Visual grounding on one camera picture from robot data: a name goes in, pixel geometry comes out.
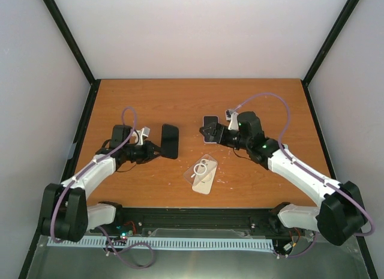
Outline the clear magsafe phone case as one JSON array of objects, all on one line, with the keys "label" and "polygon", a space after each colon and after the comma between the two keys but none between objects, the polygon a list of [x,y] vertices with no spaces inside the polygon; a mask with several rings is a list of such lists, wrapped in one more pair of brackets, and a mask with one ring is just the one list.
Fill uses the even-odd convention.
[{"label": "clear magsafe phone case", "polygon": [[183,174],[183,178],[193,187],[200,183],[207,183],[213,180],[218,162],[216,159],[206,154],[197,160]]}]

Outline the black screen phone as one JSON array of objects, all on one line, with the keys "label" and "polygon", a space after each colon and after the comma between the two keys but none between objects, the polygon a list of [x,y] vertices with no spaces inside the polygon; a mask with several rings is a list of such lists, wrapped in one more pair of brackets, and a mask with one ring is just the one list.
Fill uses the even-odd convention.
[{"label": "black screen phone", "polygon": [[218,123],[218,117],[217,116],[204,116],[203,117],[203,125],[207,126],[209,124],[216,124]]}]

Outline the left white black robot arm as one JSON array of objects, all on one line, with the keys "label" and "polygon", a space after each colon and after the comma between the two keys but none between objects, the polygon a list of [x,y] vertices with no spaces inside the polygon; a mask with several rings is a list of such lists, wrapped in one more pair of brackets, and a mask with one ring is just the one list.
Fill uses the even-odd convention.
[{"label": "left white black robot arm", "polygon": [[126,162],[145,164],[161,154],[156,144],[148,141],[150,129],[135,130],[128,125],[115,125],[92,160],[77,174],[60,184],[49,184],[43,192],[38,229],[55,242],[80,241],[84,234],[98,226],[111,232],[124,228],[125,218],[118,203],[102,201],[87,205],[93,191]]}]

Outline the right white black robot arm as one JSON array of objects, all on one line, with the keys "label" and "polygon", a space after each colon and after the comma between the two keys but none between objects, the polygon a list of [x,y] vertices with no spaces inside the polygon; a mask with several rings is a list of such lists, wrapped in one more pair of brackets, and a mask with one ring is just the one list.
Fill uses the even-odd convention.
[{"label": "right white black robot arm", "polygon": [[245,150],[252,162],[288,180],[314,202],[313,207],[279,206],[277,218],[282,226],[319,232],[331,244],[341,246],[351,236],[363,236],[361,228],[372,223],[356,184],[321,174],[286,145],[265,136],[254,112],[233,112],[228,125],[213,122],[199,132],[207,142]]}]

